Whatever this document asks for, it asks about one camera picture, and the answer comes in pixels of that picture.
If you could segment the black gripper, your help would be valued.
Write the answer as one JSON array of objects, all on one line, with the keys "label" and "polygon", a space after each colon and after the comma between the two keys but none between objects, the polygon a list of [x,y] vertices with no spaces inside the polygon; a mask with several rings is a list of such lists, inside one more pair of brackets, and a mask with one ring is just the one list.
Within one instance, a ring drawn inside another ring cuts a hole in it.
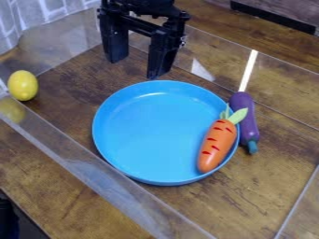
[{"label": "black gripper", "polygon": [[[166,22],[157,26],[129,15],[162,17]],[[189,14],[174,7],[174,0],[101,0],[98,21],[102,50],[106,60],[117,63],[128,56],[128,31],[150,35],[146,77],[154,79],[172,67],[178,46],[182,43],[184,23]]]}]

